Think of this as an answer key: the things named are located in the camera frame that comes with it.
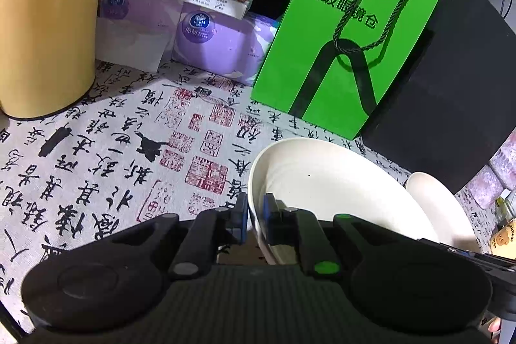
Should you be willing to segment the person's hand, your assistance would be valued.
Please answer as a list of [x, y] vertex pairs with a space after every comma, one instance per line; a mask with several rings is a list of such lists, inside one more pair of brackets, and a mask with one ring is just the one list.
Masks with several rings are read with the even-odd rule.
[[499, 332], [500, 328], [501, 328], [501, 318], [495, 317], [490, 320], [487, 330], [490, 334], [496, 334]]

